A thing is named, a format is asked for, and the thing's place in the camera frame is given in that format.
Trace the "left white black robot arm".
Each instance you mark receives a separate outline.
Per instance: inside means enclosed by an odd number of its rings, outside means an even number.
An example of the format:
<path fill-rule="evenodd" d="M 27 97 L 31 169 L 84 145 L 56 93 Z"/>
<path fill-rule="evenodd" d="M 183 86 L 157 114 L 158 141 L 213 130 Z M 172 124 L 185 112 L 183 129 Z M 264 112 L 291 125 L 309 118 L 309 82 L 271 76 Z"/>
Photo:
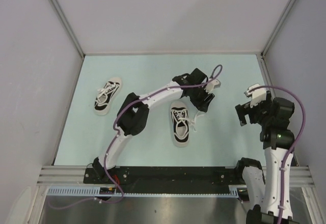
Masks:
<path fill-rule="evenodd" d="M 172 103 L 173 136 L 176 142 L 186 143 L 189 139 L 189 127 L 194 120 L 189 118 L 187 108 L 180 99 L 189 98 L 198 111 L 205 113 L 215 98 L 213 90 L 220 85 L 217 74 L 207 76 L 196 68 L 192 73 L 175 76 L 167 85 L 153 92 L 140 96 L 135 93 L 128 94 L 113 123 L 116 135 L 105 153 L 95 158 L 92 163 L 95 178 L 101 183 L 112 179 L 112 169 L 116 167 L 127 143 L 145 129 L 151 110 L 165 103 Z"/>

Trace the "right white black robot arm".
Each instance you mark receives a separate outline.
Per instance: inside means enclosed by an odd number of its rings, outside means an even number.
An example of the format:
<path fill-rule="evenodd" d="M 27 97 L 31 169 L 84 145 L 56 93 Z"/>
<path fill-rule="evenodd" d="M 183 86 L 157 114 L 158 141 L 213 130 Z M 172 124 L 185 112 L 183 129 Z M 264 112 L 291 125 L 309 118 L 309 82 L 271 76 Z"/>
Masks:
<path fill-rule="evenodd" d="M 255 106 L 247 102 L 235 107 L 241 126 L 245 116 L 262 128 L 260 141 L 266 161 L 263 170 L 259 161 L 242 158 L 238 161 L 235 179 L 246 184 L 251 208 L 247 223 L 293 223 L 290 203 L 290 166 L 294 134 L 288 129 L 294 113 L 293 102 L 284 98 L 267 98 Z"/>

